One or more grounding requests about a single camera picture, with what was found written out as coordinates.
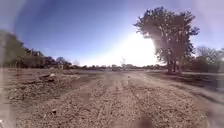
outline sun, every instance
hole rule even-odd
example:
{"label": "sun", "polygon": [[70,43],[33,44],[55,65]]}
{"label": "sun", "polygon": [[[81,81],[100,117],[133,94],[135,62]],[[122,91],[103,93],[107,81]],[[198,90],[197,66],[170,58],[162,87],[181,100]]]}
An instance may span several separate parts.
{"label": "sun", "polygon": [[144,39],[141,34],[130,34],[124,37],[116,47],[105,54],[87,61],[88,65],[121,65],[122,59],[126,64],[136,66],[153,65],[157,63],[153,39]]}
{"label": "sun", "polygon": [[144,66],[156,64],[153,39],[144,39],[140,34],[132,34],[120,45],[118,52],[127,63]]}

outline sky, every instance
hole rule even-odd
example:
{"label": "sky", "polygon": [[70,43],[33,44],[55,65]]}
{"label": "sky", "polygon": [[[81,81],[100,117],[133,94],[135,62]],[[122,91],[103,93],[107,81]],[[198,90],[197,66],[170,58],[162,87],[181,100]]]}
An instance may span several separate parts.
{"label": "sky", "polygon": [[153,40],[133,26],[146,9],[164,6],[191,11],[200,34],[195,47],[224,47],[222,0],[0,0],[0,29],[15,33],[26,47],[63,56],[81,65],[158,63]]}

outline dirt ground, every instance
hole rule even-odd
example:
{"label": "dirt ground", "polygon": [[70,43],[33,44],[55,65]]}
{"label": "dirt ground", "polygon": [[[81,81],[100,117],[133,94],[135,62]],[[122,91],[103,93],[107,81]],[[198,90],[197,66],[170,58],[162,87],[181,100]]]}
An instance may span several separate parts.
{"label": "dirt ground", "polygon": [[7,110],[0,115],[3,127],[224,126],[221,92],[162,74],[39,69],[4,69],[1,74],[0,112]]}

